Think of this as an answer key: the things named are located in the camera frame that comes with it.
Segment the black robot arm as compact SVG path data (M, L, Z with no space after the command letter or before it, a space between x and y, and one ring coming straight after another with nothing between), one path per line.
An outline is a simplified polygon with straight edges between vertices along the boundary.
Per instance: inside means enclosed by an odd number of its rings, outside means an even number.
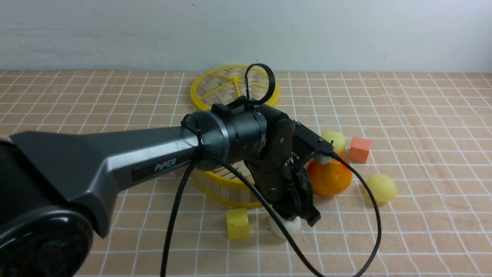
M244 161L247 187L284 220L310 226L313 205L304 165L330 144L283 112L241 98L193 112L179 126L72 135L24 131L1 140L1 276L72 277L93 233L104 238L118 194L188 167L175 199L165 252L191 171Z

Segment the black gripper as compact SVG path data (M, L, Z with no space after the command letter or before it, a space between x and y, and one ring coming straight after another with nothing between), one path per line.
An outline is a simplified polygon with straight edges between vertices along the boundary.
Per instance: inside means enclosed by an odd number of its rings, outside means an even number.
M248 157L245 165L255 187L280 216L304 216L313 227L321 219L312 206L312 192L306 189L306 171L292 156L295 122L281 118L268 126L263 149Z

